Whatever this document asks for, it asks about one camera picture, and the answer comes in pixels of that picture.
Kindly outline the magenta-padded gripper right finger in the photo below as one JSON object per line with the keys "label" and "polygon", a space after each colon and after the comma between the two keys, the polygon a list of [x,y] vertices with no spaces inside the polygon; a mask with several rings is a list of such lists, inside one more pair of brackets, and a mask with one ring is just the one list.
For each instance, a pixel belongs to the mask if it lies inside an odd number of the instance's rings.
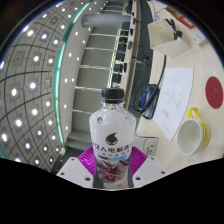
{"label": "magenta-padded gripper right finger", "polygon": [[128,183],[130,188],[140,188],[167,175],[166,169],[154,156],[148,157],[132,147],[129,160]]}

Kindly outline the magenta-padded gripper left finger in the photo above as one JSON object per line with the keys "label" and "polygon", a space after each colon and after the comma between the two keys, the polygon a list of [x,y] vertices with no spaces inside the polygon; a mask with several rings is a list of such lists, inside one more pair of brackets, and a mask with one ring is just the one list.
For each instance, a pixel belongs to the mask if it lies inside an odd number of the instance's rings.
{"label": "magenta-padded gripper left finger", "polygon": [[93,148],[79,150],[69,147],[59,165],[57,176],[84,188],[98,186]]}

